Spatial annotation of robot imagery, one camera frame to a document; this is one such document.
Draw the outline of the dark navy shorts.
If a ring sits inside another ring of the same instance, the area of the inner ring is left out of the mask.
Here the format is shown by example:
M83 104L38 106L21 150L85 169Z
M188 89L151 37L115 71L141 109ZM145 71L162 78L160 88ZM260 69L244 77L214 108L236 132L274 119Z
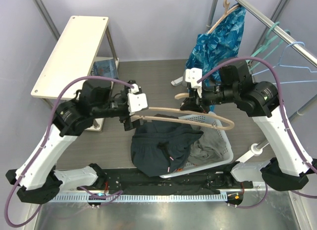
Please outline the dark navy shorts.
M131 161L149 177L170 174L184 167L191 145L204 132L189 124L151 121L135 130L131 141Z

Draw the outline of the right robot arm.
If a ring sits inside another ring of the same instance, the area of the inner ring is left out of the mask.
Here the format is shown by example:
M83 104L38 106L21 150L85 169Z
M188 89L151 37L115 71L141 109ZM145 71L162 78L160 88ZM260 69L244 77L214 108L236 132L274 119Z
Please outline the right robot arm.
M243 181L264 181L274 190L298 193L308 183L308 175L317 172L317 161L305 151L286 116L279 81L254 82L246 60L238 57L226 59L215 71L220 81L207 87L203 84L207 75L200 68L185 70L183 83L189 94L180 109L208 113L211 105L234 103L258 125L275 154L258 167L239 161L223 176L225 185L234 188Z

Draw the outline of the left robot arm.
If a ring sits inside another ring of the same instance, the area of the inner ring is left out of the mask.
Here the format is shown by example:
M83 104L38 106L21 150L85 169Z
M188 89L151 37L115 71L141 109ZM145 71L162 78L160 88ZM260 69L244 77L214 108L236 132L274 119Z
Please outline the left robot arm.
M21 202L45 204L59 192L81 186L102 189L106 174L99 165L58 171L57 160L95 119L118 117L127 131L140 125L139 120L131 121L131 116L147 109L148 102L135 81L88 76L82 80L73 99L55 103L47 130L27 161L19 169L7 171L5 176L18 188Z

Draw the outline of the blue floral shorts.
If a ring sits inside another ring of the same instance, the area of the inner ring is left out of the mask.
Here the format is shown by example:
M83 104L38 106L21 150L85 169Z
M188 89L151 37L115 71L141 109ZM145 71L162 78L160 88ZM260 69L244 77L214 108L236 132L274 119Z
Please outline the blue floral shorts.
M246 10L243 6L229 14L210 34L199 34L185 69L202 69L202 86L217 85L218 104L239 102L249 105L240 97L241 84L252 86L245 62L232 62L240 48Z

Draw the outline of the light blue hanger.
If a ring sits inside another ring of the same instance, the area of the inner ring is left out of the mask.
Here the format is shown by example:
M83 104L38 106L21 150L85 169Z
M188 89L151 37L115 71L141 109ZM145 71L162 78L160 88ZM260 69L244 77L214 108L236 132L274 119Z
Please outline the light blue hanger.
M295 65L282 64L282 60L283 60L283 57L284 57L284 54L285 54L286 50L287 50L289 47L293 46L293 45L302 45L304 48L306 48L305 43L302 42L302 41L296 41L296 42L293 42L293 43L287 45L287 46L283 49L283 51L282 51L282 53L281 53L281 55L280 55L280 57L279 57L278 62L273 66L273 68L282 67L282 68L291 68L291 69L303 69L303 70L308 70L308 71L309 71L310 73L312 73L312 74L317 74L317 71L313 71L313 70L312 70L310 67L308 67L308 66L295 66ZM257 64L253 65L249 70L250 70L250 71L253 71L257 66L259 66L259 64L260 64L260 62L258 62ZM267 68L267 69L264 69L264 70L261 70L261 71L259 71L259 72L254 73L252 76L259 75L259 74L264 73L264 72L266 72L266 71L268 71L268 70L269 70L268 68ZM282 82L281 84L296 84L296 83L310 83L310 82L317 82L317 80L289 81L289 82Z

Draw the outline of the beige wooden hanger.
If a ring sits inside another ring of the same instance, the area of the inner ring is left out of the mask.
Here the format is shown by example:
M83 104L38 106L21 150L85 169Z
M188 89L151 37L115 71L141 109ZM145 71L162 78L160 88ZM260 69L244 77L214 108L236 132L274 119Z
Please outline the beige wooden hanger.
M234 6L230 7L230 3L228 2L228 0L224 0L223 1L223 8L224 8L224 13L223 15L211 26L210 29L207 30L207 34L212 33L216 27L229 15L231 14L233 11L235 11L236 9L238 9L241 5L239 3L235 4Z

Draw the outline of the teal plastic hanger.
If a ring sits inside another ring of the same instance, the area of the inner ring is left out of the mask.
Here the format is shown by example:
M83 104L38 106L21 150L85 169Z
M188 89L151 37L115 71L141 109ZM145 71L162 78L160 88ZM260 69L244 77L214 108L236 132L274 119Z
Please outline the teal plastic hanger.
M253 52L253 54L251 54L251 57L256 57L257 55L265 52L269 46L276 40L279 38L278 35L272 36L271 38L269 37L270 34L273 32L274 28L276 26L278 26L280 24L279 21L275 22L268 30L268 32L265 34L264 37L264 42L259 46L259 48L257 50L255 50L255 52ZM281 39L280 42L263 58L266 59L269 55L271 55L279 46L281 46L283 44L284 40Z

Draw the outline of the grey cloth in basket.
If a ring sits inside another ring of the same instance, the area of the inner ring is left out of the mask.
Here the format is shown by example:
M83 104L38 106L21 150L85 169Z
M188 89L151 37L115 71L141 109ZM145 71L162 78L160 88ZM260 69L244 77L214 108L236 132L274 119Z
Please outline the grey cloth in basket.
M226 147L226 142L218 135L218 130L201 126L192 128L202 131L203 135L191 145L188 161L196 166L222 161L220 151Z

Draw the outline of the blue book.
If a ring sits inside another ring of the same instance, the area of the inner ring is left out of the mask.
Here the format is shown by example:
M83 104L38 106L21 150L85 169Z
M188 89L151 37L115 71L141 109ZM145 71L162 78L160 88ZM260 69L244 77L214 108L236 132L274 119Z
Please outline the blue book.
M118 72L114 59L102 59L100 61L95 61L90 75L118 79Z

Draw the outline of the white laundry basket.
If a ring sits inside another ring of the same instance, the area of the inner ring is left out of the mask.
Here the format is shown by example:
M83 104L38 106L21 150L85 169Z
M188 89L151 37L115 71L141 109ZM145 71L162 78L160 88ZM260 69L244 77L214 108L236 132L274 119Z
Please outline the white laundry basket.
M222 123L214 118L215 114L207 115L185 115L180 120L200 122L215 126L215 129L192 126L193 129L203 131L203 136L191 145L191 153L186 164L172 173L161 175L161 178L168 179L180 175L202 171L209 168L229 164L233 160L233 151L226 132L222 130Z

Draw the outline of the metal clothes rack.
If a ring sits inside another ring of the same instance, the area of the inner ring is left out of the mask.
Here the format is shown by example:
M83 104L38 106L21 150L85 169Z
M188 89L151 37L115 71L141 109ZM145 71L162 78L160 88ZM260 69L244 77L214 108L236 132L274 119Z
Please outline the metal clothes rack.
M263 23L267 29L265 29L257 43L256 48L264 42L264 36L268 32L269 28L275 23L274 20L280 18L280 15L283 13L285 7L288 5L290 0L280 0L273 12L271 19L266 17L263 13L261 13L258 9L256 9L253 5L251 5L246 0L236 0L241 6L244 6L248 12L250 12L257 20ZM211 9L209 13L209 18L206 25L206 30L210 29L212 26L212 21L214 18L215 10L218 4L218 0L212 0ZM296 40L288 34L286 31L283 31L281 27L276 26L273 32L279 36L280 39L283 39L287 45L296 42ZM314 67L317 67L317 56L312 54L307 48L304 48L302 45L293 45L291 46L301 57L303 57L306 61L312 64ZM306 112L312 109L317 105L317 94L315 94L310 100L308 100L303 106L301 106L296 112L294 112L290 117L289 121L293 122L297 119L297 117L304 116ZM262 140L260 143L254 143L249 151L262 151L266 146L268 146L268 141L266 139Z

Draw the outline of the white side shelf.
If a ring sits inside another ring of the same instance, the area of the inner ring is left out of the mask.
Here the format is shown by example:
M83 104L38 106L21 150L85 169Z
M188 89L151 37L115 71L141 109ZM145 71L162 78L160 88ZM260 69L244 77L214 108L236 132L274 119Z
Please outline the white side shelf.
M104 60L97 56L104 37L112 53L109 58L118 66L108 21L105 16L71 16L32 88L31 96L51 105L67 84L88 76L94 62Z

